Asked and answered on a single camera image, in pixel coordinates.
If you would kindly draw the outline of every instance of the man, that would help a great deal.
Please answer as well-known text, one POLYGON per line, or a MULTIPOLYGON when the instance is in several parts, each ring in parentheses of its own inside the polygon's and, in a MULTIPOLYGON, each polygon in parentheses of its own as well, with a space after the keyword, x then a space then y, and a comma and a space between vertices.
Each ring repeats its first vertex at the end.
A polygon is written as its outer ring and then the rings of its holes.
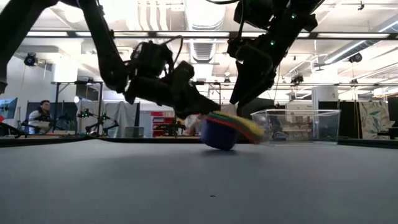
POLYGON ((28 124, 34 127, 29 127, 29 134, 46 134, 50 131, 50 102, 43 100, 40 102, 39 108, 30 113, 28 124))

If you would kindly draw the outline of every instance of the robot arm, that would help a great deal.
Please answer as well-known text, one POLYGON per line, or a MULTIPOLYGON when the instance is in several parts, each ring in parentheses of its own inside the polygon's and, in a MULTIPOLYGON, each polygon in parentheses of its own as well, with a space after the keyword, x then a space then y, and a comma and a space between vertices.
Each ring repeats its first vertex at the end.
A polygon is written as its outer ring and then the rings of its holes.
MULTIPOLYGON (((241 24, 239 33, 245 22, 267 29, 266 34, 254 40, 244 40, 241 34, 229 40, 228 53, 237 59, 238 67, 238 80, 230 102, 239 102, 241 106, 272 87, 276 68, 300 31, 311 31, 317 26, 315 16, 311 13, 324 0, 206 1, 215 4, 239 2, 234 17, 241 24)), ((3 26, 0 37, 0 94, 4 93, 7 86, 8 61, 43 10, 58 2, 10 0, 0 14, 0 24, 3 26)), ((101 77, 109 89, 123 93, 129 103, 134 103, 139 97, 158 105, 170 106, 182 119, 190 114, 207 114, 220 108, 189 84, 189 79, 194 76, 191 65, 183 61, 174 68, 176 60, 173 60, 172 52, 165 43, 140 43, 141 49, 135 49, 131 60, 123 62, 98 0, 61 2, 83 11, 97 49, 101 77), (168 72, 165 71, 166 64, 169 65, 168 72)))
MULTIPOLYGON (((207 114, 220 108, 189 84, 194 76, 190 64, 182 62, 174 68, 175 61, 166 43, 140 43, 141 49, 135 49, 131 60, 124 62, 119 56, 113 31, 109 30, 98 0, 61 2, 83 11, 97 49, 101 77, 109 89, 123 93, 127 102, 133 104, 138 97, 158 105, 170 106, 182 119, 190 114, 207 114), (169 65, 169 70, 165 72, 164 78, 160 78, 166 64, 169 65)), ((25 0, 10 0, 0 14, 0 24, 4 26, 0 37, 0 94, 4 93, 7 86, 8 61, 43 10, 56 3, 58 0, 31 0, 28 3, 25 0)))
POLYGON ((229 39, 227 49, 227 53, 236 58, 238 69, 230 103, 239 102, 239 106, 244 106, 274 85, 277 67, 299 33, 303 29, 311 32, 317 27, 317 20, 312 13, 323 2, 324 0, 239 0, 234 21, 240 23, 241 29, 237 37, 229 39), (252 40, 242 39, 243 22, 267 32, 252 40))

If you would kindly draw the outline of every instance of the clear plastic bin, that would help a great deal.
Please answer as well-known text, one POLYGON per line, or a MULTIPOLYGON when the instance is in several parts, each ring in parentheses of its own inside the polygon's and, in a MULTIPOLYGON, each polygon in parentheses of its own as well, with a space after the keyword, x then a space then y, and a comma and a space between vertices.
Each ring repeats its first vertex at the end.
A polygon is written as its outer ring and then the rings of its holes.
POLYGON ((251 114, 264 128, 261 144, 323 144, 338 142, 340 110, 262 110, 251 114))

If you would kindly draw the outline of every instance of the gray table surface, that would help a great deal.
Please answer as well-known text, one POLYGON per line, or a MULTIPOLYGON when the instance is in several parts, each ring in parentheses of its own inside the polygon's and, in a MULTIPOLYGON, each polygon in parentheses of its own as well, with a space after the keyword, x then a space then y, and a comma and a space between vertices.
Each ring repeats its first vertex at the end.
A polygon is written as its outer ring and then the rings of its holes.
POLYGON ((4 224, 398 223, 398 150, 121 144, 0 149, 4 224))

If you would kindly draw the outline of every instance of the camera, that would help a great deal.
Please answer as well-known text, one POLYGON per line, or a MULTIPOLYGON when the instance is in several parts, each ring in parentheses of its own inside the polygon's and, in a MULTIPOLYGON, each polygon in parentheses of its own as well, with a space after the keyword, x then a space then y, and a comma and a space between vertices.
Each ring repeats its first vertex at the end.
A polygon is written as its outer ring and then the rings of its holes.
POLYGON ((360 53, 357 53, 357 54, 354 54, 353 56, 349 57, 348 61, 351 63, 354 63, 354 62, 359 63, 362 61, 362 59, 363 59, 362 55, 360 53))
POLYGON ((36 57, 36 53, 28 53, 24 59, 24 64, 29 67, 35 67, 39 64, 39 60, 36 57))

